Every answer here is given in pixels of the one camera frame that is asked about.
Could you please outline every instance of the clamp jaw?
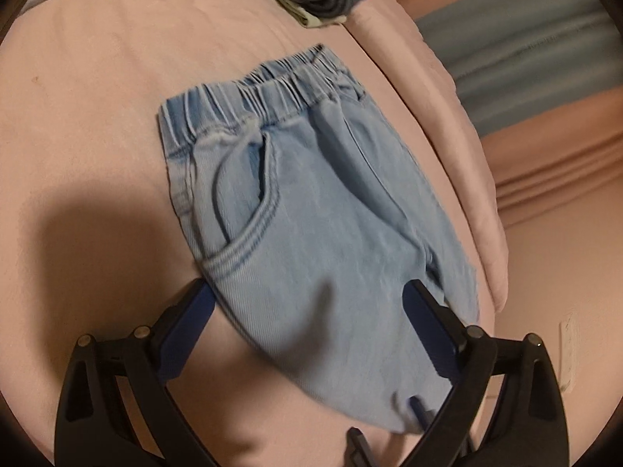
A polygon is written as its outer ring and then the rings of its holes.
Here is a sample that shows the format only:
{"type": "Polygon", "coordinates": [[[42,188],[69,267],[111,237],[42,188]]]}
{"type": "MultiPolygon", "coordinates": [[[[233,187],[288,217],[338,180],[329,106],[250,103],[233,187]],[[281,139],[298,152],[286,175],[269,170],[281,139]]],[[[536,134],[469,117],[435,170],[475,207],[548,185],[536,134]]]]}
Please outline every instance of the clamp jaw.
{"type": "MultiPolygon", "coordinates": [[[[180,375],[216,305],[211,287],[197,279],[156,324],[128,337],[76,343],[58,405],[57,467],[220,467],[184,419],[166,389],[180,375]],[[116,376],[126,376],[164,458],[142,449],[126,413],[116,376]]],[[[410,399],[425,433],[401,467],[569,467],[563,402],[543,341],[489,337],[460,322],[419,281],[403,290],[403,306],[437,373],[452,389],[428,422],[410,399]],[[491,376],[505,374],[502,391],[478,450],[469,431],[491,376]]],[[[347,433],[352,467],[378,467],[356,428],[347,433]]]]}

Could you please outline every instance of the front pocket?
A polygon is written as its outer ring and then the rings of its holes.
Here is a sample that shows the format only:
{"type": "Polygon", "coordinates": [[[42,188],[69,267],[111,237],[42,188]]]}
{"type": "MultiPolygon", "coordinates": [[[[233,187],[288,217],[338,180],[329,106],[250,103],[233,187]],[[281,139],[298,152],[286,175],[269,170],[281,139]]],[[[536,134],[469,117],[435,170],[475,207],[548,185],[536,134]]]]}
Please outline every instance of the front pocket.
{"type": "Polygon", "coordinates": [[[338,73],[333,80],[333,87],[342,100],[348,100],[354,104],[359,104],[368,92],[359,82],[350,78],[346,73],[338,73]]]}
{"type": "Polygon", "coordinates": [[[279,201],[275,149],[271,135],[261,135],[261,146],[242,137],[217,169],[211,199],[225,245],[203,262],[213,279],[226,277],[244,263],[275,214],[279,201]]]}

